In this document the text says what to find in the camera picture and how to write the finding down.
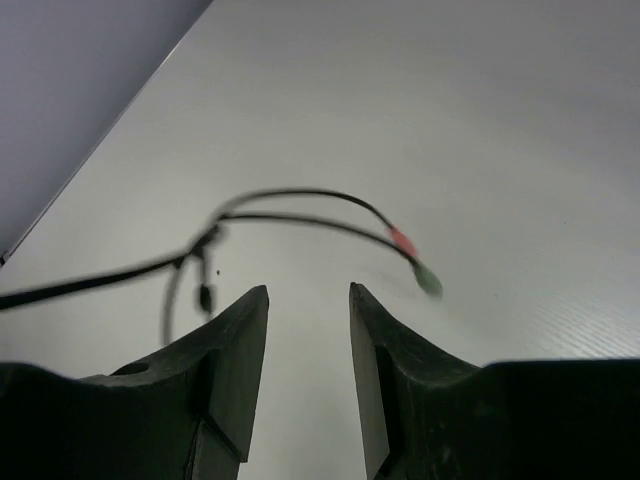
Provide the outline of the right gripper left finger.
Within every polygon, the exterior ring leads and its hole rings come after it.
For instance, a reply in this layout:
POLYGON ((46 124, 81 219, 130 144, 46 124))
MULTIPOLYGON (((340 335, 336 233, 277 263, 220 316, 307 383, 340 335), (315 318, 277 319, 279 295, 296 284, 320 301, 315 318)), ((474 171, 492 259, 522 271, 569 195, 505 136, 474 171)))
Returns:
POLYGON ((2 477, 236 478, 249 455, 268 310, 266 287, 254 287, 109 375, 3 364, 2 477))

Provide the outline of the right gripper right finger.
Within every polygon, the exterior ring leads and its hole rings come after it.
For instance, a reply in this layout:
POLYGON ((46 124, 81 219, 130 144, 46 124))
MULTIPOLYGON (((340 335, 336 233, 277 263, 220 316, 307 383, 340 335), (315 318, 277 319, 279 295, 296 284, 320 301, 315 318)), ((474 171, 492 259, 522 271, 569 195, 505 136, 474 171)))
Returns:
POLYGON ((635 479, 636 359, 507 361, 440 349, 350 287, 370 479, 635 479))

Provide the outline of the black headphones with cable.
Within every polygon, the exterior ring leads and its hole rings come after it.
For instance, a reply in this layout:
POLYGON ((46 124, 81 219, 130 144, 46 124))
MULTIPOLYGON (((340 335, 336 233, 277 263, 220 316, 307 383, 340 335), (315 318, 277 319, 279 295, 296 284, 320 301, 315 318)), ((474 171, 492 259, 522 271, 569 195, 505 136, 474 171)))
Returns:
POLYGON ((1 296, 1 310, 9 311, 28 305, 75 295, 92 289, 103 288, 118 283, 128 282, 136 278, 169 268, 172 270, 161 316, 161 341, 167 346, 173 341, 173 314, 175 299, 182 279, 182 272, 187 261, 193 259, 199 264, 199 283, 197 305, 210 321, 214 312, 214 288, 210 283, 211 254, 210 251, 223 236, 223 226, 230 222, 282 222, 326 228, 345 233, 379 244, 402 257, 411 267, 419 288, 429 297, 440 299, 444 288, 435 273, 427 268, 419 259, 419 254, 412 241, 379 209, 369 202, 347 193, 323 188, 273 188, 250 191, 227 200, 212 214, 211 220, 204 230, 183 249, 159 257, 149 262, 140 263, 128 269, 97 276, 89 276, 62 283, 48 284, 31 290, 22 290, 1 296), (346 201, 370 212, 384 227, 387 234, 381 236, 354 225, 329 218, 302 216, 293 213, 278 212, 241 212, 240 207, 252 202, 269 198, 282 197, 327 197, 346 201))

